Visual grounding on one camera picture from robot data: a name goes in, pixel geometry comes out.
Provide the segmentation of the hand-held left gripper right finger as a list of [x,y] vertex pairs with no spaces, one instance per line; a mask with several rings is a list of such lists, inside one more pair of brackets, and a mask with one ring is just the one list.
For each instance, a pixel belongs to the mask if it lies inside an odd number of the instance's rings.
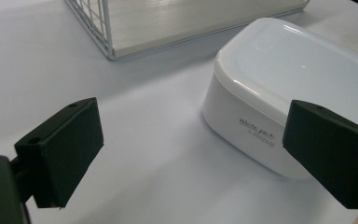
[[358,124],[294,100],[282,145],[343,206],[358,209]]

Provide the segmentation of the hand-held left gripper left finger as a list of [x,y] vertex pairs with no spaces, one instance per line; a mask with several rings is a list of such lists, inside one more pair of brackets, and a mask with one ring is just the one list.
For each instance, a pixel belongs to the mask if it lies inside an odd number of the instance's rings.
[[15,144],[21,198],[39,208],[65,207],[103,147],[97,99],[74,102]]

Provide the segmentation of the white wire rack shelf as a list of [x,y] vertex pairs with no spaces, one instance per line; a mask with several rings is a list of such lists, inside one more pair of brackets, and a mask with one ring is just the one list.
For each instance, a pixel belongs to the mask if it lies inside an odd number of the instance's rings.
[[64,0],[109,60],[303,10],[310,0]]

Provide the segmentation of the white lidded plastic box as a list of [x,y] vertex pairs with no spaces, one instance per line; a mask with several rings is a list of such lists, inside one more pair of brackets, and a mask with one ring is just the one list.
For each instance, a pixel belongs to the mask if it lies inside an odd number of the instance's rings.
[[358,124],[358,53],[290,22],[258,19],[217,53],[202,113],[230,144],[273,172],[309,172],[282,146],[292,101]]

